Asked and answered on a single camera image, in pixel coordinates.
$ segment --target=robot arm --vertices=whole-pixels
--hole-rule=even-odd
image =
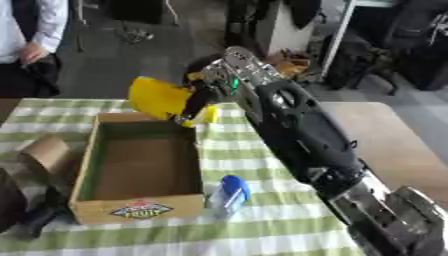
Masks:
[[[201,72],[179,123],[231,98],[300,182],[347,227],[367,255],[444,255],[444,211],[408,187],[390,191],[354,152],[342,129],[300,85],[248,50],[230,47]]]

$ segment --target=box label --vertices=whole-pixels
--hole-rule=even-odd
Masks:
[[[169,212],[173,208],[150,202],[135,202],[125,207],[113,210],[110,214],[126,219],[150,219]]]

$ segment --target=hand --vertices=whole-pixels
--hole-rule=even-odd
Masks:
[[[22,65],[27,66],[46,57],[48,54],[50,53],[45,48],[31,42],[20,50],[19,57]]]

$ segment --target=yellow plush toy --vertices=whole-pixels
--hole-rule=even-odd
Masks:
[[[192,91],[150,77],[138,77],[129,89],[129,101],[133,108],[160,120],[168,120],[173,115],[180,115],[185,108]],[[204,108],[195,119],[183,126],[193,127],[200,122],[215,122],[216,106]]]

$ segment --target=white shirt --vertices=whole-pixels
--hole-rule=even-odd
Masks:
[[[0,63],[17,60],[26,45],[25,37],[12,15],[11,1],[0,0]],[[61,42],[68,17],[68,0],[37,0],[39,21],[32,41],[54,53]]]

